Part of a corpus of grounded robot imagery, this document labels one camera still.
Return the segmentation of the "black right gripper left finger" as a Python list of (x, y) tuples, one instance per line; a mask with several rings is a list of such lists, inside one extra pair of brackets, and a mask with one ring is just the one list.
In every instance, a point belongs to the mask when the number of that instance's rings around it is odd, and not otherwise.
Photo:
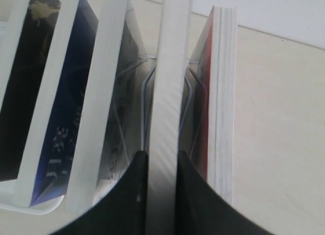
[(138, 151), (105, 197), (53, 234), (144, 234), (147, 183), (148, 154)]

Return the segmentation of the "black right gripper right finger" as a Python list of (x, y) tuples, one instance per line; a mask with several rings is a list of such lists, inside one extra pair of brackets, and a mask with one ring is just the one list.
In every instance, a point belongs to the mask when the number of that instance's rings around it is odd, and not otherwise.
[(227, 204), (178, 152), (175, 234), (256, 234), (256, 225)]

